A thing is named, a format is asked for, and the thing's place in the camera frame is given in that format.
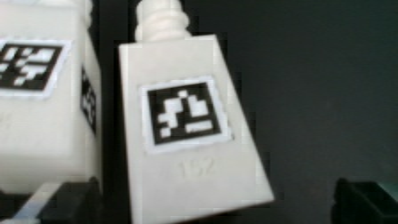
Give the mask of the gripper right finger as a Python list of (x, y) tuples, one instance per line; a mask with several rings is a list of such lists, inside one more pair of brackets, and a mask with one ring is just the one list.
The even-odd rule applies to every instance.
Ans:
[(398, 182), (337, 182), (333, 224), (398, 224)]

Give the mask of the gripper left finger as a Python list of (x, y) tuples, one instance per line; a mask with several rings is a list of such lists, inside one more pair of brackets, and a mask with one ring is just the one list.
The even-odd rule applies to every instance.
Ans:
[(100, 181), (47, 182), (27, 198), (6, 224), (104, 224)]

